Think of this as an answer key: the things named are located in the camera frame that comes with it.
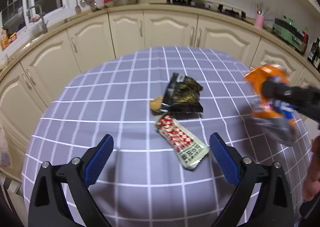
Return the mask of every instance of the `blue gripper pad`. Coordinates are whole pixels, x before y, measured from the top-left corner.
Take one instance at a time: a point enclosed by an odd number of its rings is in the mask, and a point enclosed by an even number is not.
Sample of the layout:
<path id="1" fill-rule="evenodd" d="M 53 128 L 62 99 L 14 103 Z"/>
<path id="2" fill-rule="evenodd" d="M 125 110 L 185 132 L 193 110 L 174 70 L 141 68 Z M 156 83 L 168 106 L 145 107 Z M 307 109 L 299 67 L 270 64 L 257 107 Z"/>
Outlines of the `blue gripper pad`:
<path id="1" fill-rule="evenodd" d="M 103 167 L 105 166 L 113 151 L 113 145 L 113 137 L 107 134 L 100 141 L 97 147 L 92 148 L 96 149 L 96 151 L 93 154 L 91 160 L 86 164 L 86 167 L 84 168 L 83 183 L 86 188 L 88 188 L 92 184 L 95 184 L 95 182 L 97 181 Z"/>
<path id="2" fill-rule="evenodd" d="M 233 154 L 235 154 L 235 152 L 238 152 L 235 148 L 227 146 L 223 139 L 216 132 L 211 134 L 209 142 L 210 149 L 214 157 L 216 158 L 221 170 L 223 171 L 226 180 L 228 181 L 228 183 L 233 184 L 235 187 L 237 187 L 240 183 L 239 167 L 228 151 L 231 151 Z"/>

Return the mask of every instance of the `metal screw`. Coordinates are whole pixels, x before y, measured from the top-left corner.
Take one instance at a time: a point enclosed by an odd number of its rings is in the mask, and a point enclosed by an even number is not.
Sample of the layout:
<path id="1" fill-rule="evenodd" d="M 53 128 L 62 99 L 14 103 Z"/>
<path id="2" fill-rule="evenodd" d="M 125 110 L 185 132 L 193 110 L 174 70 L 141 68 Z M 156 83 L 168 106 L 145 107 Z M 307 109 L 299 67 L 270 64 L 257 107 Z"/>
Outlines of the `metal screw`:
<path id="1" fill-rule="evenodd" d="M 79 162 L 80 162 L 80 158 L 73 158 L 73 159 L 71 160 L 71 163 L 74 164 L 74 165 L 79 164 Z"/>
<path id="2" fill-rule="evenodd" d="M 279 162 L 275 162 L 273 165 L 275 166 L 275 168 L 281 168 L 281 164 Z"/>
<path id="3" fill-rule="evenodd" d="M 245 157 L 245 158 L 243 159 L 243 162 L 248 165 L 248 164 L 251 164 L 251 163 L 252 163 L 252 160 L 251 160 L 251 158 Z"/>
<path id="4" fill-rule="evenodd" d="M 284 91 L 284 96 L 290 96 L 292 94 L 292 91 L 288 90 L 288 91 Z"/>
<path id="5" fill-rule="evenodd" d="M 45 161 L 42 163 L 42 167 L 43 168 L 47 168 L 49 166 L 49 162 L 48 161 Z"/>

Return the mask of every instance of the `food package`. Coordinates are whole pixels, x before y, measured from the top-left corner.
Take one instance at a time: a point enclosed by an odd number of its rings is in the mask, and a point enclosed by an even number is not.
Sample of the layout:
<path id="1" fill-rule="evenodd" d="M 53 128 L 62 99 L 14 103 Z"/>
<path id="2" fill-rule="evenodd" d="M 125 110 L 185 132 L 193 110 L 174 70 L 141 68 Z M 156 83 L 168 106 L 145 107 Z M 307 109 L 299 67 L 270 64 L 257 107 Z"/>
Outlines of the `food package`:
<path id="1" fill-rule="evenodd" d="M 1 35 L 0 35 L 0 44 L 1 49 L 5 50 L 9 46 L 9 38 L 8 38 L 8 32 L 2 27 Z"/>
<path id="2" fill-rule="evenodd" d="M 184 168 L 195 169 L 209 152 L 209 148 L 201 140 L 181 126 L 171 115 L 158 116 L 155 123 L 159 133 L 176 151 Z"/>
<path id="3" fill-rule="evenodd" d="M 158 96 L 154 100 L 149 102 L 150 109 L 154 112 L 161 112 L 161 104 L 162 104 L 163 96 Z"/>
<path id="4" fill-rule="evenodd" d="M 203 112 L 199 103 L 203 87 L 193 78 L 173 73 L 161 105 L 161 112 Z"/>
<path id="5" fill-rule="evenodd" d="M 262 84 L 269 78 L 277 83 L 288 83 L 287 75 L 279 65 L 263 65 L 245 76 L 258 95 L 252 107 L 252 118 L 273 140 L 291 147 L 295 141 L 293 106 L 262 95 Z"/>
<path id="6" fill-rule="evenodd" d="M 11 44 L 13 41 L 15 41 L 17 39 L 17 33 L 13 33 L 10 37 L 9 37 L 9 43 Z"/>
<path id="7" fill-rule="evenodd" d="M 9 152 L 7 140 L 4 137 L 2 125 L 0 125 L 0 167 L 12 168 L 12 158 Z"/>

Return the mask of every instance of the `stovetop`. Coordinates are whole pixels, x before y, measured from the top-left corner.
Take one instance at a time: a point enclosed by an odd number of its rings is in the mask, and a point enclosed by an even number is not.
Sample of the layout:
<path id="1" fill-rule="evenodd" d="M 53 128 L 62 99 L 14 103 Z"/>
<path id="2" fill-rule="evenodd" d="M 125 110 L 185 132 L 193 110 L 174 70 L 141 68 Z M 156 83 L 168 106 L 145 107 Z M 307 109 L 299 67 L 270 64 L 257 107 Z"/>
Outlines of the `stovetop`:
<path id="1" fill-rule="evenodd" d="M 167 0 L 167 4 L 170 5 L 188 6 L 199 9 L 205 9 L 246 21 L 246 13 L 244 11 L 235 11 L 232 7 L 226 7 L 222 3 L 218 4 L 217 10 L 214 10 L 210 8 L 210 4 L 208 3 L 209 2 L 206 2 L 205 0 Z"/>

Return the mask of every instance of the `tablecloth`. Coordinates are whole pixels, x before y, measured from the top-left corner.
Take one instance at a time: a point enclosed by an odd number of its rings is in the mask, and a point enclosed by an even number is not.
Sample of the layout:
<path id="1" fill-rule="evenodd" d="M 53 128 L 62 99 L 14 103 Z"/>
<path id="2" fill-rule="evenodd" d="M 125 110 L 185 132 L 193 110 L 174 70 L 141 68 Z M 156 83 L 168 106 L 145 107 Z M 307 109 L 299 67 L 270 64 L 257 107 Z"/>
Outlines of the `tablecloth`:
<path id="1" fill-rule="evenodd" d="M 193 172 L 183 169 L 156 132 L 148 106 L 164 94 L 173 72 L 194 78 L 204 88 L 203 114 L 180 123 L 207 145 L 209 136 L 218 132 L 242 156 L 266 165 L 279 161 L 293 190 L 297 217 L 311 157 L 299 115 L 294 113 L 293 147 L 269 139 L 250 117 L 257 96 L 243 78 L 249 69 L 225 53 L 189 47 L 145 49 L 75 77 L 43 114 L 30 140 L 22 173 L 27 208 L 42 162 L 68 163 L 108 133 L 115 149 L 89 191 L 113 226 L 211 226 L 234 187 L 211 156 Z M 67 185 L 64 191 L 75 221 L 84 224 Z M 256 184 L 241 223 L 249 218 L 258 192 Z"/>

